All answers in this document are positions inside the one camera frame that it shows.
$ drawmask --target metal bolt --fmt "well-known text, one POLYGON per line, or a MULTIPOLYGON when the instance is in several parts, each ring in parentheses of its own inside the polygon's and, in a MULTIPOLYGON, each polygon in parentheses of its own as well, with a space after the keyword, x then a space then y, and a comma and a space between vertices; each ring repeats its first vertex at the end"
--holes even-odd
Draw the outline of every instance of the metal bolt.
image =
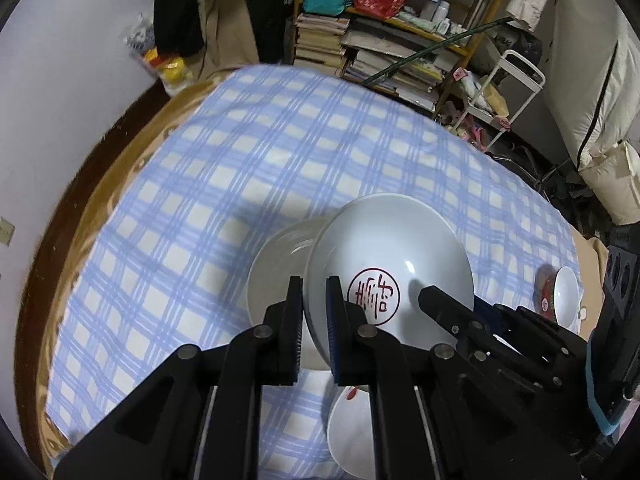
POLYGON ((178 348, 178 357, 180 359, 184 359, 185 361, 196 357, 197 353, 198 347, 196 345, 182 345, 180 348, 178 348))
POLYGON ((365 324, 358 327, 358 335, 360 337, 375 337, 378 334, 378 329, 373 325, 365 324))
POLYGON ((435 352, 436 357, 444 360, 451 359, 453 357, 453 354, 456 353, 456 351, 451 346, 444 343, 436 345, 433 348, 433 351, 435 352))
POLYGON ((257 338, 264 339, 271 336, 271 334, 273 334, 273 328, 269 325, 258 325, 254 328, 254 335, 257 338))

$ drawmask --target checkered tablecloth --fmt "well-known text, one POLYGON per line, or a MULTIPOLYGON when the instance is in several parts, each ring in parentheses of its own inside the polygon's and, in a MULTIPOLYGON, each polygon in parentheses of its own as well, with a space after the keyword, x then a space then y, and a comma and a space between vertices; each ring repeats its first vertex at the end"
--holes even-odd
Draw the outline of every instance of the checkered tablecloth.
MULTIPOLYGON (((579 275, 560 213, 433 121, 316 72, 248 67, 164 142, 102 228, 60 326, 50 418, 83 434, 177 346, 229 342, 249 327, 244 286, 268 237, 380 191, 449 221, 490 303, 531 308, 543 266, 579 275)), ((334 394, 328 372, 264 389, 261 478, 345 474, 324 432, 334 394)))

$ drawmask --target bottle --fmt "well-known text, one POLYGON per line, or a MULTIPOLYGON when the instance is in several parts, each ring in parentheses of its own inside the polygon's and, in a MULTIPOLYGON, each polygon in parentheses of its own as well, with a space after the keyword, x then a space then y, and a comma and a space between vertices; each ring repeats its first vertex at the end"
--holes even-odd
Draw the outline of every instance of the bottle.
POLYGON ((449 13, 449 2, 440 2, 438 8, 433 13, 433 18, 431 19, 434 23, 440 23, 447 17, 449 13))
POLYGON ((451 22, 449 21, 448 18, 445 18, 444 20, 442 20, 440 22, 440 25, 438 25, 438 28, 436 29, 436 32, 438 34, 440 34, 441 36, 446 35, 446 33, 449 31, 449 24, 451 22))
POLYGON ((420 17, 423 20, 432 21, 433 20, 433 13, 438 8, 438 3, 439 2, 440 2, 440 0, 427 0, 427 2, 424 4, 424 7, 422 8, 422 12, 420 13, 420 17))

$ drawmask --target small bowl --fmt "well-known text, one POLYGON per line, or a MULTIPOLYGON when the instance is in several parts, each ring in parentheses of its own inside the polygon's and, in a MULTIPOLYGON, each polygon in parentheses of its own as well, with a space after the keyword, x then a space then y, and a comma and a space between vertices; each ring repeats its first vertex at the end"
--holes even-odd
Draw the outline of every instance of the small bowl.
POLYGON ((580 310, 578 278, 569 267, 561 267, 546 279, 542 287, 540 308, 542 315, 554 323, 569 329, 580 310))
POLYGON ((342 293, 367 321, 404 344, 431 349, 456 339, 418 306, 429 285, 474 305, 474 282, 464 247, 445 219, 415 198, 379 193, 357 198, 324 226, 309 254, 303 304, 311 337, 329 363, 325 284, 339 276, 342 293))

